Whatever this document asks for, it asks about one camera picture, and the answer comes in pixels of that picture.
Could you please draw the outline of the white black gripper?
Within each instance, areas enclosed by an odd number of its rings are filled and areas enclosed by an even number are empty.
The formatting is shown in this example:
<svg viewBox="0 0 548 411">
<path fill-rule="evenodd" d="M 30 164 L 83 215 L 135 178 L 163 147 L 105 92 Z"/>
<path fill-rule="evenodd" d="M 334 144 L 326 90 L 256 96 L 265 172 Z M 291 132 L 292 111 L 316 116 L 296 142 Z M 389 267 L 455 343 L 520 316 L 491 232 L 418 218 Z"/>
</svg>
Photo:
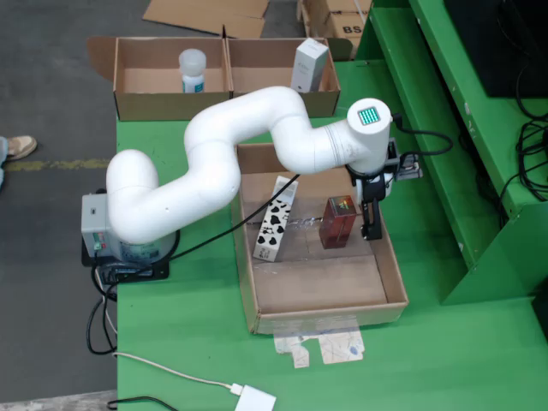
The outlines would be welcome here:
<svg viewBox="0 0 548 411">
<path fill-rule="evenodd" d="M 361 234 L 367 241 L 380 240 L 382 238 L 382 224 L 380 218 L 379 201 L 390 194 L 391 184 L 394 180 L 392 172 L 366 175 L 345 166 L 352 186 L 354 187 L 354 199 L 361 204 L 363 225 Z"/>
</svg>

